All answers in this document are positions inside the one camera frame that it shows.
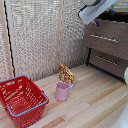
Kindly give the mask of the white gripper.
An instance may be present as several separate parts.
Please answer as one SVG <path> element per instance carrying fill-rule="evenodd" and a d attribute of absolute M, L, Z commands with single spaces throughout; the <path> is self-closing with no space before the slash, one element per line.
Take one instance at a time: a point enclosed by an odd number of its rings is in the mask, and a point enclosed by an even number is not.
<path fill-rule="evenodd" d="M 81 0 L 84 7 L 79 11 L 78 16 L 83 20 L 85 25 L 93 22 L 99 27 L 99 22 L 95 19 L 102 14 L 106 9 L 111 7 L 117 0 Z M 114 11 L 109 10 L 110 14 L 114 16 Z"/>

